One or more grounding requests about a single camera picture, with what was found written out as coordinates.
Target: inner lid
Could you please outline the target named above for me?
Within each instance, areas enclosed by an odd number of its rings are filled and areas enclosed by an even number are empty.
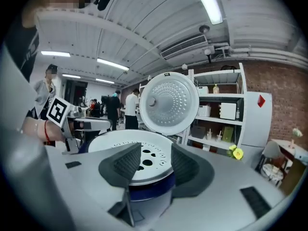
[[[168,72],[154,77],[140,98],[140,114],[152,131],[174,135],[184,131],[197,116],[199,95],[183,74]]]

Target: white refrigerator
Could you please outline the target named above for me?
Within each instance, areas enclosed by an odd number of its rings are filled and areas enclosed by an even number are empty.
[[[260,107],[260,96],[265,103]],[[256,168],[268,139],[272,117],[272,95],[264,92],[247,92],[246,123],[241,149],[244,152],[243,162]]]

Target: air conditioner vent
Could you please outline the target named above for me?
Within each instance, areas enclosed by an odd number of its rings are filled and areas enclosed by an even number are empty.
[[[170,48],[163,50],[160,53],[160,55],[163,58],[167,58],[167,57],[169,57],[173,54],[176,54],[176,53],[178,53],[182,50],[185,50],[185,49],[188,49],[188,48],[191,48],[193,46],[200,45],[200,44],[204,44],[204,43],[207,43],[205,35],[196,36],[196,37],[190,38],[190,39],[185,40],[185,41],[183,41],[179,44],[176,44],[176,45],[174,45]]]

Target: fluorescent light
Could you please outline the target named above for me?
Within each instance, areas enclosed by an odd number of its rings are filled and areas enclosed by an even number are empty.
[[[104,79],[96,79],[96,80],[100,81],[100,82],[106,82],[106,83],[114,84],[113,81],[109,81],[109,80],[104,80]]]
[[[66,52],[56,52],[56,51],[41,51],[44,56],[66,56],[70,57],[70,53]]]
[[[62,75],[64,77],[70,77],[70,78],[76,78],[76,79],[80,79],[80,76],[76,76],[76,75]]]
[[[221,12],[217,0],[201,0],[213,25],[222,23]]]
[[[103,59],[100,59],[100,58],[97,58],[97,62],[102,63],[102,64],[107,64],[107,65],[110,65],[112,67],[117,67],[117,68],[120,68],[120,69],[123,69],[123,70],[126,70],[126,71],[129,70],[128,67],[124,67],[122,65],[115,64],[115,63],[112,63],[112,62],[109,62],[109,61],[106,61],[106,60],[103,60]]]

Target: wrist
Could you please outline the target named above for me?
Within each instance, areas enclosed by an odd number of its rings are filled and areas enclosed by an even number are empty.
[[[45,135],[45,121],[43,120],[38,120],[38,138],[43,142],[47,141],[47,138]]]

